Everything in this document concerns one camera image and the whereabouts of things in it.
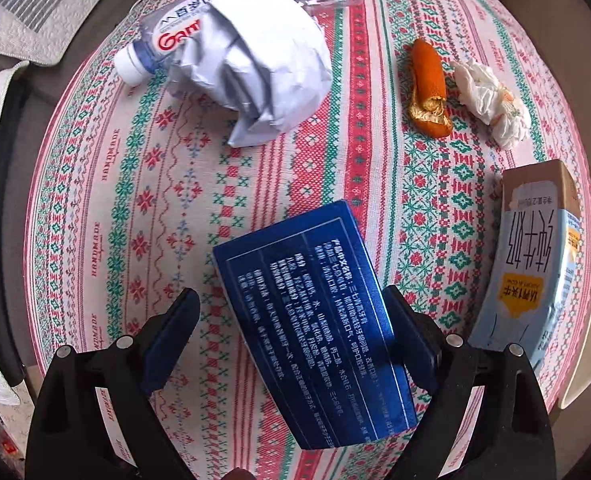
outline patterned tablecloth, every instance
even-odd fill
[[[26,293],[43,370],[64,343],[102,348],[164,312],[183,286],[202,318],[152,400],[200,478],[243,466],[258,479],[382,478],[411,433],[302,452],[268,397],[211,256],[214,245],[344,197],[382,285],[395,283],[445,332],[470,327],[491,270],[505,168],[561,158],[576,181],[582,240],[565,313],[539,381],[550,408],[591,304],[591,181],[555,79],[498,0],[365,0],[322,14],[333,85],[295,131],[231,149],[236,115],[204,96],[176,100],[165,74],[136,89],[112,57],[138,18],[173,0],[144,0],[80,67],[36,167],[26,232]],[[500,152],[457,100],[453,135],[432,140],[407,114],[409,50],[422,36],[450,60],[493,67],[531,113],[530,139]],[[413,387],[421,413],[429,396]]]

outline crumpled white paper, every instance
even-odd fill
[[[460,102],[484,124],[501,150],[512,150],[531,130],[531,115],[490,67],[469,60],[453,62]]]
[[[331,56],[293,0],[212,0],[186,39],[182,72],[239,117],[234,148],[257,146],[311,117],[331,89]]]

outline crumpled tissue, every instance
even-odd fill
[[[531,130],[531,115],[490,67],[469,60],[453,62],[460,102],[484,124],[501,150],[512,150]]]
[[[182,48],[192,84],[239,112],[234,148],[294,129],[331,89],[324,34],[293,0],[212,0]]]

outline toothpaste box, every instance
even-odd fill
[[[579,201],[561,160],[506,170],[491,281],[469,337],[478,348],[519,343],[539,369],[576,268]]]
[[[417,424],[367,250],[346,202],[214,248],[246,345],[302,449]]]

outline yellow label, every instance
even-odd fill
[[[567,227],[567,247],[571,261],[575,262],[578,257],[579,233],[571,227]]]
[[[511,317],[518,318],[528,310],[538,308],[543,290],[543,278],[507,272],[502,275],[499,300],[507,305]]]

